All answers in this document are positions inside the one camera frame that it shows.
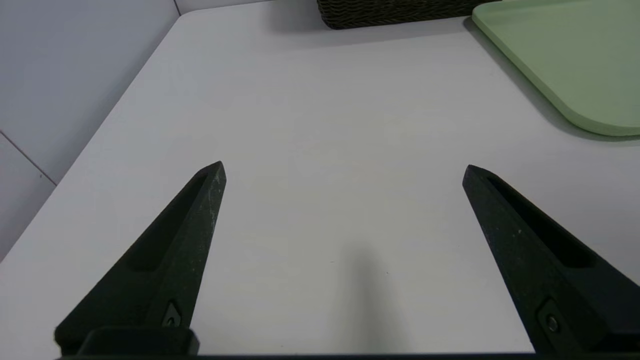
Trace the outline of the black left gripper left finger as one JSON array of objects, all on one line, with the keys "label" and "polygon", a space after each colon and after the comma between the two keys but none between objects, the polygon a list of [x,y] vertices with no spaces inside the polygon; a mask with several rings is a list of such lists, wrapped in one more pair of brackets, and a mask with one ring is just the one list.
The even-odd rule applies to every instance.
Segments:
[{"label": "black left gripper left finger", "polygon": [[196,354],[190,324],[226,189],[214,162],[190,178],[55,328],[61,354]]}]

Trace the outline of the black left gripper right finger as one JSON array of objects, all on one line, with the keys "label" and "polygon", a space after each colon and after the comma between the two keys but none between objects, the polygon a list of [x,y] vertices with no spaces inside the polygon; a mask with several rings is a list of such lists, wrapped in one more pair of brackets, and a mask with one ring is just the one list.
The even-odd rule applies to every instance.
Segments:
[{"label": "black left gripper right finger", "polygon": [[535,353],[639,355],[633,280],[491,171],[462,187]]}]

